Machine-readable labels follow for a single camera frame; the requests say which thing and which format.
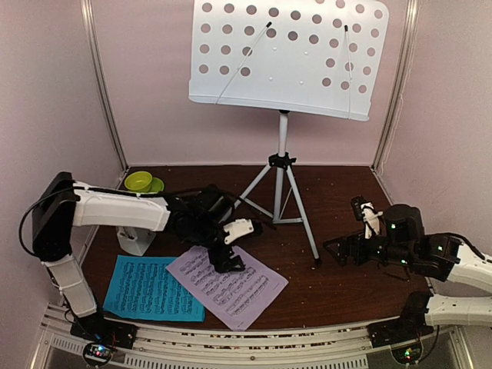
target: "wooden floor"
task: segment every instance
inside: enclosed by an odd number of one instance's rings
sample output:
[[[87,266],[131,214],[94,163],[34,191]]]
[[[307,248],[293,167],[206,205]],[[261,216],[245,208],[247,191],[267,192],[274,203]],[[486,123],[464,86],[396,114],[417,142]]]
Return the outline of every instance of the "wooden floor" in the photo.
[[[196,188],[215,183],[240,194],[261,170],[254,166],[159,167],[144,168],[166,183],[167,191]],[[294,173],[304,200],[317,248],[323,264],[314,266],[308,239],[301,224],[269,228],[262,236],[238,240],[238,245],[253,257],[289,280],[289,285],[274,303],[253,323],[251,329],[320,327],[367,321],[399,315],[412,291],[426,291],[422,277],[411,281],[389,278],[374,262],[362,267],[339,267],[321,247],[323,241],[361,229],[354,220],[350,199],[363,195],[376,209],[389,206],[369,168],[301,167]],[[274,171],[253,191],[250,199],[271,209]],[[295,202],[289,202],[285,215],[296,215]],[[242,205],[237,216],[249,218]],[[146,256],[179,256],[187,249],[170,234],[158,234]],[[83,270],[99,301],[103,302],[120,249],[114,228],[101,227],[85,259]],[[404,277],[397,267],[386,271]],[[204,323],[159,323],[175,327],[227,329],[207,311]]]

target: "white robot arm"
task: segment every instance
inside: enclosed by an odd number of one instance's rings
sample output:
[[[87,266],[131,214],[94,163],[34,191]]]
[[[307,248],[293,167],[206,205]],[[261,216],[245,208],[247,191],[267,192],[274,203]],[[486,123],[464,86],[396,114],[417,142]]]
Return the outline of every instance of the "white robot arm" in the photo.
[[[492,258],[465,237],[426,235],[420,211],[405,204],[381,213],[358,197],[352,200],[352,208],[356,219],[364,222],[364,230],[323,244],[340,265],[346,265],[348,258],[356,265],[368,261],[395,264],[415,274],[468,284],[492,294]],[[385,235],[381,234],[380,220]],[[492,327],[492,297],[451,298],[414,292],[398,319],[371,324],[368,330],[373,347],[380,347],[416,339],[442,324]]]
[[[213,185],[198,194],[135,194],[97,188],[59,173],[39,201],[26,211],[19,226],[22,247],[40,259],[66,297],[76,324],[72,333],[104,343],[116,335],[121,347],[130,347],[135,327],[108,322],[75,260],[70,245],[72,226],[112,225],[149,231],[169,231],[181,241],[208,249],[208,257],[219,273],[242,271],[231,243],[246,234],[260,234],[261,225],[248,219],[225,224],[231,217],[233,199]],[[22,240],[22,226],[32,211],[32,251]]]

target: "sheet music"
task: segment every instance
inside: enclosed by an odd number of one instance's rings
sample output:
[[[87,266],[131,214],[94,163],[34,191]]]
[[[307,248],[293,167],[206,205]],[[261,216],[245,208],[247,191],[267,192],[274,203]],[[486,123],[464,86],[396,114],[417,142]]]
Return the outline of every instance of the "sheet music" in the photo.
[[[203,305],[166,270],[175,259],[119,255],[104,310],[129,319],[203,321]]]
[[[168,266],[171,273],[211,313],[233,331],[244,331],[287,286],[288,281],[238,246],[246,269],[219,274],[208,261],[208,251],[194,246]]]

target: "white music stand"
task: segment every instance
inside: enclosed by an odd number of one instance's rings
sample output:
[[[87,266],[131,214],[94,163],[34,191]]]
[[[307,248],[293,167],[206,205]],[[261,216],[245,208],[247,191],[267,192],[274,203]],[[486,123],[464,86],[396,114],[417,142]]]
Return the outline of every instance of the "white music stand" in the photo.
[[[195,0],[189,98],[281,111],[278,153],[241,197],[275,224],[304,223],[320,262],[286,152],[288,112],[369,119],[389,11],[375,0]],[[277,168],[273,214],[247,199]],[[284,173],[301,217],[282,219]]]

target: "black clamp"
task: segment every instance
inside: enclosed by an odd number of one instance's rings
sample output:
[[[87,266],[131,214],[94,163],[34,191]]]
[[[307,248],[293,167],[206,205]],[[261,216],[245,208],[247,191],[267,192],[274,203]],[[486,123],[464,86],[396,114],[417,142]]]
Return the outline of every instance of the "black clamp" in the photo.
[[[284,157],[280,157],[278,154],[272,155],[268,158],[268,164],[271,167],[287,169],[288,167],[291,167],[296,160],[296,158],[289,158],[289,153],[286,152]]]

